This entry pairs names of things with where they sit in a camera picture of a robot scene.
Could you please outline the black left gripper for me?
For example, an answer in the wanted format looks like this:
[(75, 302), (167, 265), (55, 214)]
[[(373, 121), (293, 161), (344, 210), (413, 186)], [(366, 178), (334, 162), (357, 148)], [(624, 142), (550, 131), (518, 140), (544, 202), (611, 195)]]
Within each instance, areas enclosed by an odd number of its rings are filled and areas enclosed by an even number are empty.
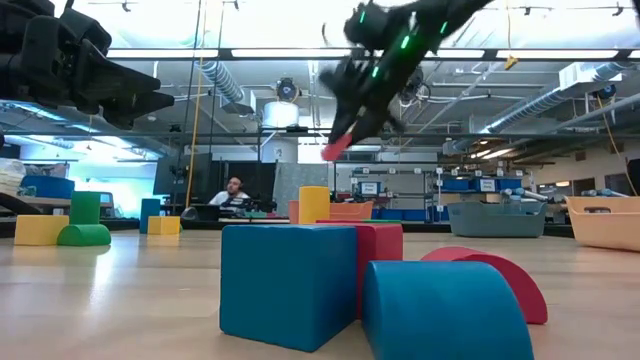
[(103, 113), (119, 129), (174, 105), (160, 81), (105, 57), (112, 37), (95, 19), (65, 3), (1, 3), (1, 98), (57, 109)]

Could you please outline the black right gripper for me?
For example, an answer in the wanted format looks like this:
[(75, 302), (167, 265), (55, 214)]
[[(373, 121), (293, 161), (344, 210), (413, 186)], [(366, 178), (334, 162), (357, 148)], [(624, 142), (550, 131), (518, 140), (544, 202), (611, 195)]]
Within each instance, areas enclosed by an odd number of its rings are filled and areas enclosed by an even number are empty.
[(425, 48), (393, 48), (377, 62), (373, 58), (358, 59), (356, 55), (360, 54), (361, 51), (354, 51), (342, 58), (334, 70), (323, 70), (319, 75), (321, 84), (334, 94), (338, 105), (329, 148), (346, 149), (378, 136), (385, 127), (403, 132), (403, 124), (388, 110), (389, 103), (420, 65)]

